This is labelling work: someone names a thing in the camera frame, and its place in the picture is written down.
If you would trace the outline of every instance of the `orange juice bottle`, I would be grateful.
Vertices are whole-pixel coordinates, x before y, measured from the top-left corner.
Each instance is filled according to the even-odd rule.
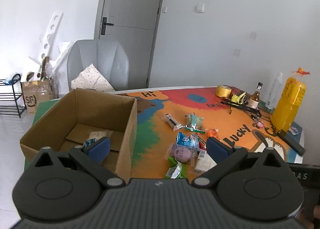
[[[305,72],[302,68],[293,73],[287,79],[278,105],[271,116],[272,124],[277,130],[288,131],[306,92],[306,85],[302,79],[310,73]]]

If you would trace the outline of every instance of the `person's hand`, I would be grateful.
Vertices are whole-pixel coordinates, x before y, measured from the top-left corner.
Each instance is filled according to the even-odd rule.
[[[320,206],[315,206],[313,209],[313,216],[316,219],[320,219]],[[303,209],[300,209],[296,219],[306,228],[306,229],[314,229],[313,222],[310,222],[306,219],[306,217],[303,214]]]

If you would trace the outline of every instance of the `door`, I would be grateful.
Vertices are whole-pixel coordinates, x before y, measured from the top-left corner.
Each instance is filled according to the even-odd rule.
[[[104,0],[99,39],[118,41],[129,58],[129,89],[146,88],[162,0]]]

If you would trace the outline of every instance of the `chair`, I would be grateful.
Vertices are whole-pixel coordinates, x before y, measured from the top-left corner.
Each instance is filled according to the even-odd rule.
[[[127,90],[129,59],[122,46],[111,40],[79,40],[67,60],[69,90],[71,81],[90,64],[108,80],[115,90]]]

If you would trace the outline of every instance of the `glossy white floor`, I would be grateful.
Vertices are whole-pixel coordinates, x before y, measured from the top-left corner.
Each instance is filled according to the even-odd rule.
[[[12,202],[12,189],[24,168],[19,146],[21,136],[31,127],[33,115],[0,115],[0,229],[11,228],[20,218]]]

